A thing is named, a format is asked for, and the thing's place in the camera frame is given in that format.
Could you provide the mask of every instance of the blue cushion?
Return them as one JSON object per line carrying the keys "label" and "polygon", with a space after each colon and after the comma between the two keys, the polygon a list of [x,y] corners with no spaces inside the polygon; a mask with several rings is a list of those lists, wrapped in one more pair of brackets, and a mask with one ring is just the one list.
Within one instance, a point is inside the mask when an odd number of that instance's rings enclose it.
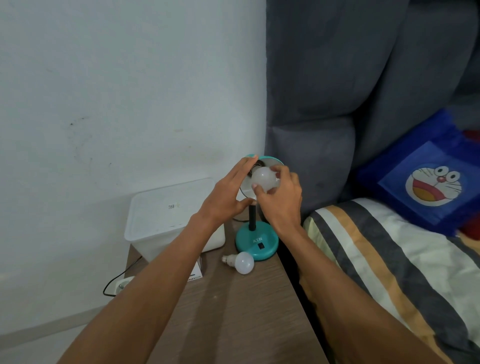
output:
{"label": "blue cushion", "polygon": [[480,144],[442,109],[360,167],[356,178],[410,222],[453,236],[480,211]]}

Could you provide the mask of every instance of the light bulb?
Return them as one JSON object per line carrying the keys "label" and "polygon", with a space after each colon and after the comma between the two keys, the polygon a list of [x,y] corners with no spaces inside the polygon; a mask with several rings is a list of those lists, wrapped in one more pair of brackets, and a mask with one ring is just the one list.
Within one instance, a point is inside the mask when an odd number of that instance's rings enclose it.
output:
{"label": "light bulb", "polygon": [[252,271],[255,262],[253,256],[247,252],[241,252],[239,254],[224,255],[222,262],[228,264],[231,267],[235,267],[240,274],[248,274]]}
{"label": "light bulb", "polygon": [[252,184],[261,186],[265,192],[278,187],[276,173],[268,167],[260,167],[252,174]]}

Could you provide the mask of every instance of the hand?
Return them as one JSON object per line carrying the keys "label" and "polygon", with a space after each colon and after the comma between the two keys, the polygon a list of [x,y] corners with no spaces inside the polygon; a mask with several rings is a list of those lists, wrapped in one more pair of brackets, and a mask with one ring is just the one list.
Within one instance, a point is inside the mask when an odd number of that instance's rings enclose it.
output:
{"label": "hand", "polygon": [[280,186],[265,193],[263,188],[253,185],[257,201],[262,211],[280,239],[301,229],[300,206],[302,201],[301,186],[296,173],[291,173],[287,166],[270,167],[277,172]]}
{"label": "hand", "polygon": [[207,218],[215,229],[238,215],[248,205],[256,203],[252,198],[238,201],[237,194],[242,181],[257,160],[258,156],[242,158],[224,178],[217,182],[212,193],[204,201],[199,214]]}

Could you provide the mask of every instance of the striped blanket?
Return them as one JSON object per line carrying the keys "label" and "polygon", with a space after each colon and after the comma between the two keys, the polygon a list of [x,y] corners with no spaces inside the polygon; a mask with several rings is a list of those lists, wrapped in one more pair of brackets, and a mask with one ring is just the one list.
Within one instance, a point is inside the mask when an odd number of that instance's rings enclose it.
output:
{"label": "striped blanket", "polygon": [[[304,229],[447,363],[480,363],[480,242],[426,231],[366,198],[321,208]],[[312,300],[301,272],[300,283]]]}

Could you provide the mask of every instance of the power cord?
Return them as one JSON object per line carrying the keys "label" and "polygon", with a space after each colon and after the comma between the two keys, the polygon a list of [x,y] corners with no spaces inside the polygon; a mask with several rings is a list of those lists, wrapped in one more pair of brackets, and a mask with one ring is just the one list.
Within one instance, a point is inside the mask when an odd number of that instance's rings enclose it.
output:
{"label": "power cord", "polygon": [[113,282],[114,280],[116,280],[118,277],[120,277],[122,274],[124,274],[127,270],[129,270],[131,267],[133,267],[135,264],[138,263],[138,261],[142,259],[142,256],[140,256],[137,260],[135,260],[132,264],[130,264],[127,269],[125,269],[123,272],[121,272],[119,275],[117,275],[115,278],[113,278],[110,282],[107,283],[107,285],[105,286],[105,288],[103,289],[103,295],[104,296],[108,296],[108,297],[116,297],[117,295],[116,294],[108,294],[108,293],[105,293],[105,291],[107,290],[108,286],[110,285],[111,282]]}

